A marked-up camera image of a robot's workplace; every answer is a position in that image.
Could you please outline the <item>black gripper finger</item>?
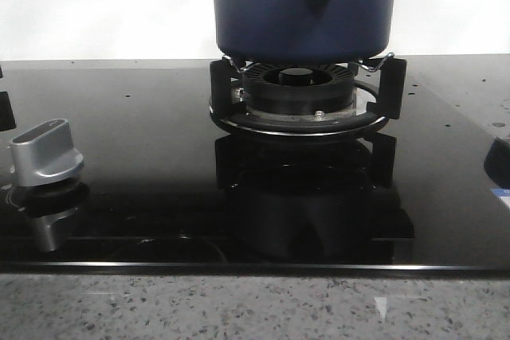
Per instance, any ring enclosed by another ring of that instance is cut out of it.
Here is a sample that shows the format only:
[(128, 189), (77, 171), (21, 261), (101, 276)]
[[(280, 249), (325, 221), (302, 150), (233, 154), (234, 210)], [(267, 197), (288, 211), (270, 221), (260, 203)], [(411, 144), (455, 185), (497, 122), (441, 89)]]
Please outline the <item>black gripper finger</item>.
[(507, 139), (495, 139), (484, 160), (484, 171), (500, 188), (510, 186), (510, 149)]

